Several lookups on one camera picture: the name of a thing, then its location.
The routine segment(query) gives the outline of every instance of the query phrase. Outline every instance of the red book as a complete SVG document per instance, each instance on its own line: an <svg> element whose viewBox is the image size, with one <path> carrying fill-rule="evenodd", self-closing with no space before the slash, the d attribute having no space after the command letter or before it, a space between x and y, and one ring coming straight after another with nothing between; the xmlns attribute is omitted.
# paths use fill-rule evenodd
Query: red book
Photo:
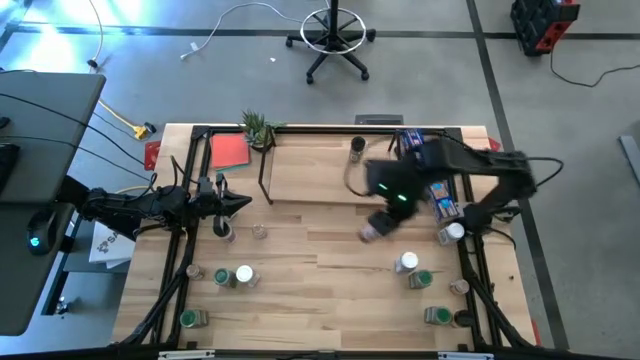
<svg viewBox="0 0 640 360"><path fill-rule="evenodd" d="M249 145L244 134L217 134L211 137L212 166L216 169L249 163Z"/></svg>

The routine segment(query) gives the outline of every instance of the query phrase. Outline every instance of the wooden tabletop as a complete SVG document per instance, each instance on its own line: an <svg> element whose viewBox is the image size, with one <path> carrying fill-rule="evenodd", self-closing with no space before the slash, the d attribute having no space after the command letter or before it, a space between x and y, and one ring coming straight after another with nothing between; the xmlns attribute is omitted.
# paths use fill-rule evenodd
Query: wooden tabletop
<svg viewBox="0 0 640 360"><path fill-rule="evenodd" d="M166 126L156 166L158 185L173 184L169 156L184 162L192 126ZM489 147L484 127L461 129L467 144ZM302 151L310 144L343 146L346 138L278 135L278 145ZM202 152L201 145L196 164ZM356 231L380 205L276 201L270 206L257 183L260 154L251 155L249 167L225 174L232 191L253 197L233 220L237 240L225 243L213 234L211 219L200 221L194 263L206 276L190 281L186 308L207 310L209 325L183 329L182 345L197 341L199 348L213 349L370 351L455 350L459 343L471 346L469 329L432 326L423 321L424 309L429 306L447 306L454 312L466 308L464 297L449 291L449 283L461 278L456 247L443 247L435 241L436 225L427 206L388 239L365 245L357 239ZM276 181L283 175L276 173L275 161L273 154L267 161L267 186L269 179ZM213 169L209 175L214 176ZM332 179L335 176L330 172L326 175ZM313 192L314 184L309 183L309 191ZM476 199L495 185L495 178L472 176ZM254 224L267 228L266 239L253 238ZM504 225L494 226L509 232ZM497 234L485 236L484 241L495 300L520 334L534 342L513 245ZM138 238L114 341L129 335L155 302L168 244L169 234L162 230ZM410 290L407 276L394 273L393 262L405 251L418 255L418 268L434 273L430 287ZM235 269L244 264L261 275L255 288L228 289L214 284L212 275L217 268ZM164 336L169 332L174 302L175 296L167 309ZM478 312L488 340L486 313L479 300Z"/></svg>

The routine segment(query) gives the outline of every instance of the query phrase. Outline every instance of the concrete floor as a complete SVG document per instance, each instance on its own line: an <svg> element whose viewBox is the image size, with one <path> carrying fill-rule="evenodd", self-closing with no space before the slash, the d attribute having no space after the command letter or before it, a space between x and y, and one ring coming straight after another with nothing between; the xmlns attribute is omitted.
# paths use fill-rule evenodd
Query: concrete floor
<svg viewBox="0 0 640 360"><path fill-rule="evenodd" d="M210 29L222 11L244 1L94 2L105 25ZM322 0L268 2L296 18L323 6ZM485 32L512 31L511 2L475 0ZM616 33L640 33L640 2L580 3L581 16L571 33L609 33L614 38ZM279 36L215 37L208 48L182 62L179 56L190 49L189 43L200 44L206 37L109 35L101 56L107 76L103 98L130 119L149 121L160 129L172 122L237 122L246 108L290 123L350 124L356 114L392 113L403 114L408 124L484 125L491 136L507 135L515 148L531 156L559 157L565 170L540 189L531 206L569 346L576 352L637 358L640 329L629 314L637 313L640 304L640 280L632 276L640 253L640 244L634 241L640 188L617 137L637 129L640 70L608 76L595 89L571 86L551 74L548 56L528 59L514 40L487 39L499 91L496 98L488 90L486 68L472 36L434 38L424 33L472 32L467 1L343 0L341 6L361 15L368 26L389 31L387 37L357 51L370 69L368 83L361 82L358 72L342 59L330 59L316 73L316 83L308 86L304 73L315 54L299 45L287 49ZM95 25L89 4L76 0L35 0L24 21ZM221 28L294 30L297 25L268 9L251 7L230 14ZM54 26L44 30L13 33L0 52L0 66L85 72L85 61L95 53L99 36L60 34ZM418 31L422 37L415 36ZM557 47L555 67L571 79L591 82L607 69L639 63L639 55L638 40L565 39ZM498 126L496 99L501 100L509 134L504 123ZM100 108L97 112L105 115ZM98 119L92 125L142 157L143 144ZM91 132L82 146L139 169ZM538 164L534 169L538 178L553 170ZM108 190L139 185L136 178L82 152L70 174L88 186ZM543 344L552 347L544 297L520 220L513 232L532 317ZM119 293L110 284L122 280L77 276L65 295L97 303L115 299L115 304L104 300L101 305L107 309L104 314L114 316ZM35 316L25 335L0 338L0 353L107 344L113 318L104 314L69 315L65 323ZM68 336L69 332L92 333L93 339Z"/></svg>

